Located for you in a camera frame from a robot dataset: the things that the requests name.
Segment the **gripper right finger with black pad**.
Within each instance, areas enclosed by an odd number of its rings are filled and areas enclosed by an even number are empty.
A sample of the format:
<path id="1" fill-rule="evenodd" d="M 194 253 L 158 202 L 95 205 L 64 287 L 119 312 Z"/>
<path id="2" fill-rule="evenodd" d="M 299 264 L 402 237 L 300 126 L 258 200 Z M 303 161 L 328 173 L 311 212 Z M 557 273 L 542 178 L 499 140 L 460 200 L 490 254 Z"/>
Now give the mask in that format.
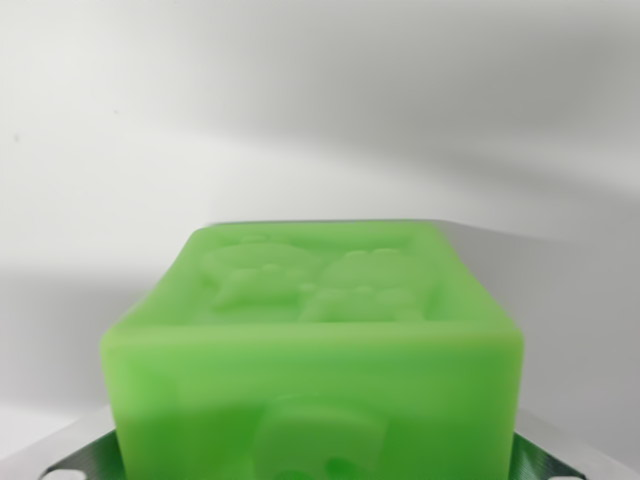
<path id="1" fill-rule="evenodd" d="M 639 473 L 554 425 L 520 409 L 510 479 L 638 479 Z"/>

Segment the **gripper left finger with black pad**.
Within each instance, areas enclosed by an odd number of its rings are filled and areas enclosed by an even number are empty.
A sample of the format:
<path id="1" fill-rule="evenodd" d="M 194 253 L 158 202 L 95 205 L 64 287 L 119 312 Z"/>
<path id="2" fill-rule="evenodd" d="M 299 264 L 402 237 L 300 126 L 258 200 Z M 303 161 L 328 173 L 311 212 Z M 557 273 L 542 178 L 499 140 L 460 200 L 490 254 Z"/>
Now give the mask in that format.
<path id="1" fill-rule="evenodd" d="M 1 461 L 2 479 L 123 479 L 109 406 Z"/>

